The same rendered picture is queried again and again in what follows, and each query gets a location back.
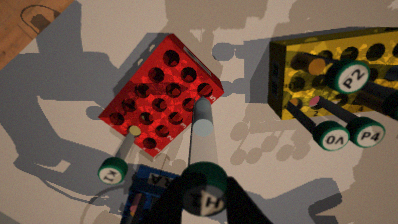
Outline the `tube with dark green cap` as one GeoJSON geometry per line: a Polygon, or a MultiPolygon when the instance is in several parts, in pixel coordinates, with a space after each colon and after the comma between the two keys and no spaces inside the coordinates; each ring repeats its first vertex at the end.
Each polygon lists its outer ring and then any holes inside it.
{"type": "Polygon", "coordinates": [[[210,217],[228,207],[228,175],[218,164],[212,105],[204,96],[194,99],[188,166],[180,177],[180,204],[188,213],[210,217]]]}

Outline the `yellow tube rack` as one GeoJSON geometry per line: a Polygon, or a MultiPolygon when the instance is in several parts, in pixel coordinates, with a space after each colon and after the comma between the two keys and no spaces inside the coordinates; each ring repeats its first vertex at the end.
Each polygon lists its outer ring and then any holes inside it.
{"type": "Polygon", "coordinates": [[[371,70],[368,80],[398,90],[398,82],[385,78],[386,72],[398,65],[398,27],[374,27],[270,41],[268,105],[281,120],[295,119],[286,109],[288,100],[295,98],[308,107],[312,98],[322,96],[331,102],[340,101],[336,104],[351,113],[373,111],[356,103],[357,95],[338,93],[328,88],[324,80],[291,67],[291,59],[301,51],[339,60],[362,61],[371,70]]]}

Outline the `red tube rack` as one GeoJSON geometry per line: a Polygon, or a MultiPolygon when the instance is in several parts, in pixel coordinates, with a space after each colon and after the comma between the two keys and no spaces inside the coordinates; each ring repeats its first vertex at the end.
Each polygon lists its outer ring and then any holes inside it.
{"type": "Polygon", "coordinates": [[[123,136],[129,126],[140,128],[136,145],[155,157],[192,123],[194,99],[213,104],[223,93],[221,81],[173,33],[98,118],[123,136]]]}

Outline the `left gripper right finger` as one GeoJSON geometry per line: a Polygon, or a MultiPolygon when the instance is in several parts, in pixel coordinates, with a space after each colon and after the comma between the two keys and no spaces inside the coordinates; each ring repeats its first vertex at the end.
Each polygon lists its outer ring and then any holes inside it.
{"type": "Polygon", "coordinates": [[[229,204],[228,224],[273,224],[258,208],[234,177],[227,177],[229,204]]]}

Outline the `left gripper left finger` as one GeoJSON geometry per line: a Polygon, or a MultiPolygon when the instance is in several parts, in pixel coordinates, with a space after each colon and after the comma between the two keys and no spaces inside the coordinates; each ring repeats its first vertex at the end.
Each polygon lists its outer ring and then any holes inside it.
{"type": "Polygon", "coordinates": [[[180,184],[181,177],[175,177],[139,224],[181,224],[180,184]]]}

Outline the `blue tube rack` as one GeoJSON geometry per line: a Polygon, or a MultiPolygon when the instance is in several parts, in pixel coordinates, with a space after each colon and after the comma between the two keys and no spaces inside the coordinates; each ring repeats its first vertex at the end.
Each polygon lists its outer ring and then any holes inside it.
{"type": "Polygon", "coordinates": [[[154,197],[160,198],[175,177],[180,176],[149,168],[147,165],[141,164],[130,188],[120,224],[124,223],[128,210],[136,194],[141,193],[146,196],[144,209],[139,221],[141,222],[148,214],[151,200],[154,197]]]}

